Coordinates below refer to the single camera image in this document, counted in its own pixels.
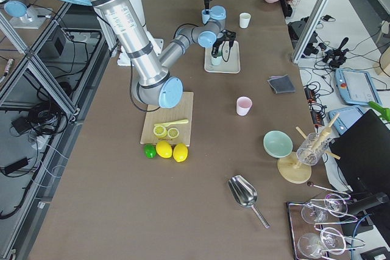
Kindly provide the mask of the black laptop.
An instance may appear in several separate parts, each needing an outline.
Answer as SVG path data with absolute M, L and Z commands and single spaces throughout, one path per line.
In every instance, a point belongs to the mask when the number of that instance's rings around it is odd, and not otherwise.
M 389 129 L 368 110 L 330 144 L 338 166 L 355 192 L 389 194 Z

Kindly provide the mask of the cream plastic cup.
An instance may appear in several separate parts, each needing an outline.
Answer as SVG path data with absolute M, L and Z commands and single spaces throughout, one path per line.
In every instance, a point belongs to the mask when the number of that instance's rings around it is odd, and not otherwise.
M 242 29 L 248 28 L 249 23 L 250 23 L 250 19 L 251 19 L 250 13 L 246 13 L 246 12 L 240 13 L 239 14 L 239 27 Z

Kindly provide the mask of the pink plastic cup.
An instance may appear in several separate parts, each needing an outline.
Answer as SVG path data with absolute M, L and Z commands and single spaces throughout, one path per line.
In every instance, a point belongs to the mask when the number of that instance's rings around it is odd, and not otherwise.
M 252 108 L 252 100 L 247 96 L 241 96 L 236 100 L 236 113 L 245 116 Z

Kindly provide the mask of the green handled tool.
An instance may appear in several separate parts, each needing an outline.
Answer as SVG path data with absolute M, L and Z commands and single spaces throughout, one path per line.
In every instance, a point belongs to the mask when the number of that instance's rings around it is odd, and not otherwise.
M 368 105 L 380 114 L 379 118 L 381 118 L 382 120 L 384 120 L 386 122 L 390 122 L 390 109 L 389 108 L 382 107 L 381 105 L 379 105 L 378 103 L 376 103 L 374 101 L 369 101 Z

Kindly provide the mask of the mirror glass rack tray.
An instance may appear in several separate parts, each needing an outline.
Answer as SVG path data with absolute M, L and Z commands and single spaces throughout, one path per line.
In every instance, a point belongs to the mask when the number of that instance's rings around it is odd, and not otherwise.
M 298 251 L 297 244 L 300 237 L 303 236 L 305 233 L 319 234 L 320 231 L 326 227 L 335 228 L 344 236 L 344 239 L 346 241 L 345 252 L 363 248 L 366 245 L 366 243 L 363 240 L 355 237 L 345 236 L 342 233 L 342 229 L 341 229 L 342 225 L 348 223 L 356 223 L 358 221 L 358 219 L 355 216 L 350 215 L 348 213 L 348 209 L 347 209 L 347 214 L 342 218 L 337 218 L 329 215 L 328 220 L 325 223 L 310 224 L 310 223 L 306 223 L 301 216 L 301 210 L 304 204 L 305 203 L 294 203 L 294 202 L 287 203 L 287 213 L 288 213 L 288 222 L 289 222 L 290 236 L 291 236 L 291 243 L 292 243 L 292 251 L 295 259 L 307 259 L 306 257 L 302 256 Z M 334 255 L 331 257 L 333 259 L 336 259 L 338 256 L 341 255 Z

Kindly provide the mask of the green lime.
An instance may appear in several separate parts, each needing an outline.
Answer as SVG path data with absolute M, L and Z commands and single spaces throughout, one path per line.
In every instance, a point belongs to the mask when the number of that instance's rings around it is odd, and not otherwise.
M 145 144 L 143 150 L 147 158 L 154 158 L 157 155 L 156 148 L 152 144 Z

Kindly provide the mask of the lemon half right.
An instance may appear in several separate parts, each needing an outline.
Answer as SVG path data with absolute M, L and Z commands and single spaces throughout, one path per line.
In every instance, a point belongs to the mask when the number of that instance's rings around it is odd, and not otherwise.
M 180 135 L 180 131 L 178 130 L 178 128 L 171 127 L 169 129 L 167 129 L 167 137 L 169 139 L 176 139 L 179 137 L 179 135 Z

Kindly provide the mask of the lemon half left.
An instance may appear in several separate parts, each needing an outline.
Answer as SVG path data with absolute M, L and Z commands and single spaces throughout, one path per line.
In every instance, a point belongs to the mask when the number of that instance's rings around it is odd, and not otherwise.
M 153 134 L 157 138 L 164 138 L 167 136 L 168 131 L 167 131 L 166 127 L 163 125 L 155 125 L 153 128 Z

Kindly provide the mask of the aluminium frame post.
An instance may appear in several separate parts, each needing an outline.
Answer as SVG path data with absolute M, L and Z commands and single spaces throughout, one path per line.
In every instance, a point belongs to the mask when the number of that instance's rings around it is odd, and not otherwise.
M 322 15 L 322 12 L 324 11 L 328 2 L 329 0 L 316 0 L 311 14 L 309 15 L 307 24 L 305 25 L 303 32 L 298 40 L 298 43 L 292 52 L 291 61 L 295 65 L 299 63 L 299 60 L 301 59 L 301 56 L 316 28 L 317 22 L 319 21 L 319 18 Z

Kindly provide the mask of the wooden cup tree stand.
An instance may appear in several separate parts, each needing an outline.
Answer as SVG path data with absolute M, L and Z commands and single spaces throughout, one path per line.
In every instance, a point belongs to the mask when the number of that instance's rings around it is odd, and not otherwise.
M 330 123 L 324 127 L 320 134 L 318 134 L 319 138 L 316 141 L 316 144 L 313 146 L 314 148 L 316 148 L 326 137 L 330 135 L 332 132 L 332 125 L 337 120 L 338 116 L 339 114 L 336 114 Z M 296 130 L 303 136 L 304 139 L 307 138 L 308 135 L 304 134 L 304 132 L 299 127 L 296 127 Z M 324 153 L 328 153 L 337 160 L 341 159 L 339 155 L 331 153 L 331 151 L 328 151 L 327 149 Z M 312 166 L 308 166 L 299 162 L 296 156 L 296 152 L 291 152 L 290 155 L 278 159 L 277 167 L 283 178 L 295 184 L 304 183 L 311 177 Z

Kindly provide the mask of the wine glass upper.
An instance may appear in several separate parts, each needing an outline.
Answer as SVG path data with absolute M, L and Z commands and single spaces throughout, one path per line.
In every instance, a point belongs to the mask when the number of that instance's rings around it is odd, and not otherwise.
M 306 223 L 325 223 L 328 216 L 342 218 L 347 214 L 347 203 L 338 194 L 328 194 L 324 199 L 312 199 L 303 205 L 302 219 Z

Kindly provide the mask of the blue plastic cup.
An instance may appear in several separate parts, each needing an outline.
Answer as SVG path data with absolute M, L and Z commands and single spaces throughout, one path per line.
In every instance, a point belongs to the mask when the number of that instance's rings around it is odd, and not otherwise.
M 203 11 L 201 11 L 201 17 L 202 17 L 202 23 L 203 23 L 203 24 L 208 23 L 208 21 L 209 21 L 210 18 L 211 18 L 211 16 L 210 16 L 210 10 L 209 10 L 209 9 L 204 9 Z

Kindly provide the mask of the clear glass tumbler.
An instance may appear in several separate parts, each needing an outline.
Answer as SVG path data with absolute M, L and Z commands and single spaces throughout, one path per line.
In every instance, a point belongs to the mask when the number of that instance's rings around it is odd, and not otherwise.
M 325 150 L 328 148 L 330 138 L 326 137 L 316 148 L 319 135 L 317 133 L 310 133 L 301 146 L 297 149 L 296 156 L 299 162 L 308 166 L 314 166 L 320 158 L 322 158 Z

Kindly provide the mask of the yellow lemon right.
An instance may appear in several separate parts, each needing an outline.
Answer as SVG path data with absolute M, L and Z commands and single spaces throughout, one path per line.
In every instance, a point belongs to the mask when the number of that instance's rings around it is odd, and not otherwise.
M 173 158 L 176 162 L 184 162 L 188 158 L 188 148 L 185 144 L 179 143 L 174 147 Z

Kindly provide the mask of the steel metal scoop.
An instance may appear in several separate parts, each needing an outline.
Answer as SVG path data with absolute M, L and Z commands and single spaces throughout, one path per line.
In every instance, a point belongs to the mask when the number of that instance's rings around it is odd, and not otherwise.
M 241 175 L 235 175 L 228 180 L 228 186 L 236 202 L 245 208 L 251 208 L 265 228 L 269 228 L 267 220 L 255 206 L 257 202 L 256 189 Z

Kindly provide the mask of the bamboo cutting board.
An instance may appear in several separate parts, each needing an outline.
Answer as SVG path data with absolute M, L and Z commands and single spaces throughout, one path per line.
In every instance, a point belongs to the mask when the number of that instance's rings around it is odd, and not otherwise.
M 177 138 L 169 139 L 168 137 L 164 137 L 162 140 L 167 140 L 172 145 L 183 143 L 189 147 L 191 141 L 193 98 L 193 92 L 184 92 L 179 104 L 174 108 L 160 108 L 157 111 L 146 113 L 140 144 L 156 144 L 159 142 L 160 139 L 153 133 L 155 124 L 187 119 L 188 122 L 186 124 L 174 124 L 166 127 L 167 129 L 176 127 L 179 130 L 179 136 Z

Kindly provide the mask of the mint green cup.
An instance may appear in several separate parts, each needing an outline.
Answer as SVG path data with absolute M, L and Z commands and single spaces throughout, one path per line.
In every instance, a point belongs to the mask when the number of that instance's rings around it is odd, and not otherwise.
M 222 62 L 222 56 L 217 55 L 216 57 L 211 56 L 211 65 L 212 66 L 219 66 Z

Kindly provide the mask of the wine glass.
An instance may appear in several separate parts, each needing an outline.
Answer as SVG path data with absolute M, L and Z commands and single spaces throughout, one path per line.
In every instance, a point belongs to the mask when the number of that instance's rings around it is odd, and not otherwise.
M 328 194 L 324 199 L 312 199 L 303 205 L 302 219 L 306 223 L 325 223 L 328 216 L 342 218 L 347 214 L 347 203 L 338 194 Z
M 319 234 L 305 233 L 298 240 L 298 251 L 307 259 L 333 259 L 346 251 L 344 236 L 335 228 L 326 227 Z

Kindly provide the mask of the grey folded cloth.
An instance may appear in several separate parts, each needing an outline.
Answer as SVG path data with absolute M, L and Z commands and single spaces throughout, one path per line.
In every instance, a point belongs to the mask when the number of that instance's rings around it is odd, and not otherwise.
M 296 89 L 289 76 L 270 76 L 268 84 L 275 94 L 295 93 Z

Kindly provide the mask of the yellow plastic knife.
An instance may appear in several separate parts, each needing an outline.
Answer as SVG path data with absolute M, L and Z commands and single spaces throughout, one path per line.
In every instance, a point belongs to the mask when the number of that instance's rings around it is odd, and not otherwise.
M 189 123 L 188 119 L 181 119 L 181 120 L 170 121 L 170 122 L 156 123 L 154 124 L 154 126 L 169 127 L 170 125 L 187 124 L 187 123 Z

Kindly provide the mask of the yellow lemon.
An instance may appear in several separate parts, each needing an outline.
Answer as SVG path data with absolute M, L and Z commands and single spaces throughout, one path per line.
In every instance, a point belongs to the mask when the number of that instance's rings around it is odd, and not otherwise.
M 155 146 L 157 154 L 162 158 L 172 157 L 173 150 L 170 143 L 167 141 L 159 141 Z
M 188 158 L 188 148 L 185 144 L 179 143 L 174 147 L 173 158 L 176 162 L 184 162 Z

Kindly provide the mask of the lemon half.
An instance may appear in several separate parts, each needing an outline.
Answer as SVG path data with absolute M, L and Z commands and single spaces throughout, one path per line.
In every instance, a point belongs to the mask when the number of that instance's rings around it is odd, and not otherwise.
M 167 136 L 168 131 L 167 131 L 166 127 L 163 125 L 155 125 L 153 128 L 153 134 L 157 138 L 164 138 Z
M 171 127 L 169 129 L 167 129 L 167 137 L 169 139 L 176 139 L 179 137 L 179 135 L 180 135 L 180 131 L 178 130 L 178 128 Z

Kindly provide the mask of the mint green bowl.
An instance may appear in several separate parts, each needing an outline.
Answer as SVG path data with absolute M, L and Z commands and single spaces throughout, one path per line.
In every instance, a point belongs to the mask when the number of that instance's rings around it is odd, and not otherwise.
M 265 134 L 263 147 L 270 156 L 283 158 L 293 151 L 293 142 L 286 133 L 273 130 Z

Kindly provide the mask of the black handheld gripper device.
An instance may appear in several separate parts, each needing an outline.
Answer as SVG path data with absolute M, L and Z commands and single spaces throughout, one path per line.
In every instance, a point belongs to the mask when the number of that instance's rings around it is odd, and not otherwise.
M 348 42 L 349 38 L 345 37 L 337 49 L 330 49 L 325 53 L 322 61 L 328 64 L 331 68 L 339 68 L 346 62 L 346 53 L 349 49 L 342 49 Z

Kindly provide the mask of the blue teach pendant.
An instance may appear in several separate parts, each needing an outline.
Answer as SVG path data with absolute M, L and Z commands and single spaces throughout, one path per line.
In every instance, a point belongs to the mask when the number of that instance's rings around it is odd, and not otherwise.
M 353 105 L 349 107 L 339 108 L 328 112 L 330 120 L 334 118 L 336 114 L 339 114 L 337 120 L 333 126 L 339 135 L 344 134 L 360 117 L 363 116 L 365 110 L 359 105 Z
M 346 104 L 368 106 L 368 102 L 372 101 L 382 105 L 367 71 L 338 68 L 335 70 L 335 80 L 339 94 Z

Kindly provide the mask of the yellow lemon left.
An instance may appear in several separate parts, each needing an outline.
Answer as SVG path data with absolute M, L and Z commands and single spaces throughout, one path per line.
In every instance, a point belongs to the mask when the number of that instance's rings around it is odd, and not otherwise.
M 157 154 L 162 158 L 172 157 L 173 150 L 170 143 L 167 141 L 159 141 L 155 146 Z

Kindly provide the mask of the wine glass lower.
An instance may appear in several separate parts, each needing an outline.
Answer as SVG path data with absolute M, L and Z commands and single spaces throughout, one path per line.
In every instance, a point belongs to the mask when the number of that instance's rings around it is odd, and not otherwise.
M 305 233 L 298 240 L 298 251 L 307 259 L 333 259 L 346 251 L 344 236 L 335 228 L 326 227 L 319 234 Z

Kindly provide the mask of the cream rabbit tray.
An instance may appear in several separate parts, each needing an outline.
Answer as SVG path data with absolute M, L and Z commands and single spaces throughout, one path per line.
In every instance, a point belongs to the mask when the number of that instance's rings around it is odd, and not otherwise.
M 222 62 L 219 66 L 211 65 L 211 47 L 205 49 L 204 70 L 210 73 L 237 74 L 240 72 L 239 43 L 234 41 L 233 46 L 229 42 L 224 42 L 219 48 Z

